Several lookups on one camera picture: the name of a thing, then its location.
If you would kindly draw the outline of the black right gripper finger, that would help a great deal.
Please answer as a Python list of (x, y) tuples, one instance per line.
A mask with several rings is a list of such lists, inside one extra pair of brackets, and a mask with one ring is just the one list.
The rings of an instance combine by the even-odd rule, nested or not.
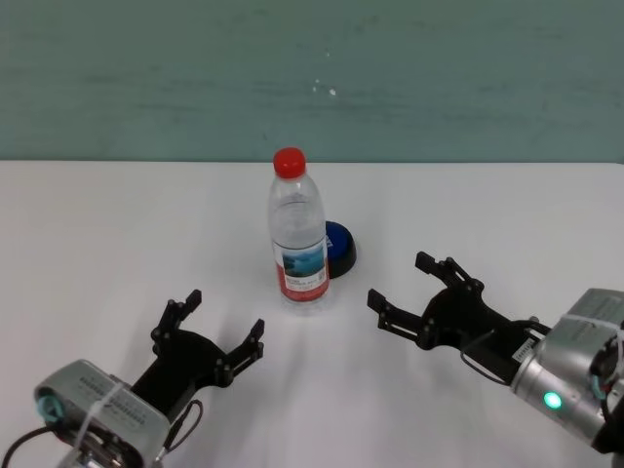
[(418, 252), (414, 266), (421, 272), (436, 277), (447, 288), (459, 287), (477, 294), (484, 290), (484, 284), (470, 276), (452, 257), (436, 260), (429, 253)]
[(429, 310), (422, 316), (412, 314), (393, 305), (375, 289), (368, 291), (367, 306), (377, 314), (379, 329), (413, 341), (420, 349), (434, 347), (433, 315)]

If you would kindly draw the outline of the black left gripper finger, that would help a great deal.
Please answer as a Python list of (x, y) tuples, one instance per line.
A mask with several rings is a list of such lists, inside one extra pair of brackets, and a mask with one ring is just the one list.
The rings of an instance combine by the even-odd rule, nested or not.
[(234, 379), (249, 366), (261, 359), (264, 343), (261, 341), (265, 322), (258, 319), (244, 341), (234, 350), (218, 358), (214, 367), (214, 385), (219, 388), (230, 386)]
[(193, 290), (184, 301), (169, 299), (158, 325), (152, 330), (152, 351), (160, 356), (171, 344), (181, 323), (202, 303), (202, 293)]

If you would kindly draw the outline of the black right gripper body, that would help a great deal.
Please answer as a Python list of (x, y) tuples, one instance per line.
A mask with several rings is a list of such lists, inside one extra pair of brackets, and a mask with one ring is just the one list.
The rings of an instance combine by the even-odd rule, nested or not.
[(550, 331), (532, 320), (504, 317), (478, 292), (447, 288), (430, 300), (421, 317), (421, 348), (454, 348), (473, 369), (483, 369), (488, 379), (509, 385), (522, 362), (514, 354), (524, 345), (534, 347)]

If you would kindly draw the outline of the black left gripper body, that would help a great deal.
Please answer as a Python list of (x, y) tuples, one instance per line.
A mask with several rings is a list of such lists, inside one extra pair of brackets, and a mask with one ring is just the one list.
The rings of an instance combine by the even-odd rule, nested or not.
[(168, 419), (176, 419), (192, 397), (215, 383), (215, 367), (224, 352), (193, 331), (163, 332), (154, 341), (156, 360), (132, 386), (132, 392)]

